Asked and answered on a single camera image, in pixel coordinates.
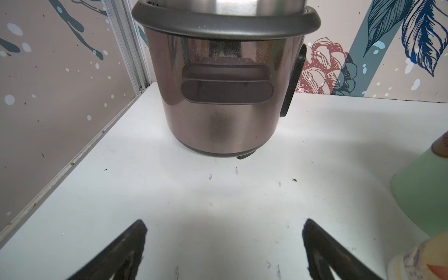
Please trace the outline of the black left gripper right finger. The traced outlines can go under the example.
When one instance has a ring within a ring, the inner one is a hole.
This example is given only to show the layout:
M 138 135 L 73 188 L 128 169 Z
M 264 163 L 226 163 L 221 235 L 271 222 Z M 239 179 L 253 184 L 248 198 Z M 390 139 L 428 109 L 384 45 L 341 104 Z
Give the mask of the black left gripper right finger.
M 380 277 L 360 262 L 314 220 L 308 219 L 302 238 L 308 259 L 308 270 L 314 280 L 378 280 Z

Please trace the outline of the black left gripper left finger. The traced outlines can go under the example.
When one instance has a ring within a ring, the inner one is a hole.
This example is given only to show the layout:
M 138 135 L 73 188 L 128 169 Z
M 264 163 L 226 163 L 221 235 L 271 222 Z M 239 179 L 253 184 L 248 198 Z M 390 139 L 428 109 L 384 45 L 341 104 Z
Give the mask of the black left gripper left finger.
M 136 220 L 70 280 L 134 280 L 144 252 L 147 227 Z

